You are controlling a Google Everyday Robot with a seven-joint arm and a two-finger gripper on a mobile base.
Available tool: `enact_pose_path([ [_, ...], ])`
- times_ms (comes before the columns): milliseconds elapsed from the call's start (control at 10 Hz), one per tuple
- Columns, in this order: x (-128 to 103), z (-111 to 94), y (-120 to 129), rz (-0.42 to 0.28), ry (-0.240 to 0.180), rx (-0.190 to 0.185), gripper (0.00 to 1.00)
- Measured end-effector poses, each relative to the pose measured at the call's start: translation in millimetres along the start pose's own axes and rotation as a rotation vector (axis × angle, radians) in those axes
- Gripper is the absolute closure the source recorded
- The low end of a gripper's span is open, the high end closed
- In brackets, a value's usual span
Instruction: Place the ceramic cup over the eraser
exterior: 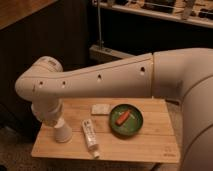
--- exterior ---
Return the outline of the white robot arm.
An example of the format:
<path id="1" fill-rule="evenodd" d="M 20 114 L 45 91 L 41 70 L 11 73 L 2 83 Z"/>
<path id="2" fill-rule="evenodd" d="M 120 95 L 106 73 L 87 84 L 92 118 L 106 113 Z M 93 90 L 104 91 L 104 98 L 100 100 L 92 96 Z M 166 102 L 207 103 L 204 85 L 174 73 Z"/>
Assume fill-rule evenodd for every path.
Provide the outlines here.
<path id="1" fill-rule="evenodd" d="M 17 79 L 15 90 L 42 122 L 52 120 L 65 97 L 177 100 L 183 113 L 180 171 L 213 171 L 213 49 L 148 53 L 68 72 L 43 56 Z"/>

